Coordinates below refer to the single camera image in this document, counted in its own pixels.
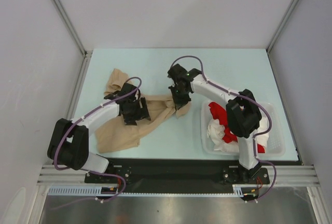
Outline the beige t shirt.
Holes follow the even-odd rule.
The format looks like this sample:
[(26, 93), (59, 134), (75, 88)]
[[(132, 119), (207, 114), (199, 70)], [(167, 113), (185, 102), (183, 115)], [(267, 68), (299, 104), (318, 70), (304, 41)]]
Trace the beige t shirt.
[(104, 123), (95, 131), (97, 150), (99, 153), (109, 153), (134, 148), (140, 145), (141, 138), (147, 136), (172, 116), (179, 118), (187, 114), (191, 103), (179, 110), (175, 109), (172, 94), (147, 95), (150, 120), (143, 119), (137, 125), (125, 125), (123, 117), (119, 116)]

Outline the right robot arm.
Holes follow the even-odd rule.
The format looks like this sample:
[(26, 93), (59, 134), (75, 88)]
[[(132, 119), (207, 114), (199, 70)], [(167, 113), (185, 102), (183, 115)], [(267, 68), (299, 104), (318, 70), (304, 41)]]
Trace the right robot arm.
[(254, 154), (253, 138), (257, 134), (262, 119), (257, 102), (248, 89), (242, 92), (222, 90), (222, 86), (207, 80), (203, 73), (193, 68), (187, 71), (179, 64), (168, 70), (168, 77), (173, 80), (169, 87), (179, 110), (191, 101), (190, 94), (197, 93), (218, 103), (224, 102), (230, 132), (239, 140), (239, 176), (245, 183), (252, 183), (258, 177), (260, 162)]

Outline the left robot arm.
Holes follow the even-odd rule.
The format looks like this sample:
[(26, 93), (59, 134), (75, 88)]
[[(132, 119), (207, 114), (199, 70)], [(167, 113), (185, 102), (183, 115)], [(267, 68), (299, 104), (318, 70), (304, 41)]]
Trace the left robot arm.
[(126, 82), (118, 91), (108, 94), (103, 102), (77, 119), (59, 119), (47, 150), (47, 157), (53, 160), (56, 169), (84, 170), (95, 172), (107, 183), (115, 176), (109, 160), (89, 151), (89, 138), (109, 120), (117, 117), (125, 125), (137, 125), (139, 120), (150, 119), (147, 101), (138, 87)]

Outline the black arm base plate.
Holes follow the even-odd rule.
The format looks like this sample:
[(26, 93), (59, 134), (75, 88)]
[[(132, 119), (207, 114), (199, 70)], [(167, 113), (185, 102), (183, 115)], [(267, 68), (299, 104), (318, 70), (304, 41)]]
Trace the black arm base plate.
[(174, 159), (109, 159), (106, 170), (100, 175), (86, 177), (86, 182), (110, 182), (106, 174), (122, 176), (127, 184), (143, 179), (156, 180), (208, 180), (222, 185), (268, 185), (269, 174), (261, 163), (245, 169), (235, 160), (174, 160)]

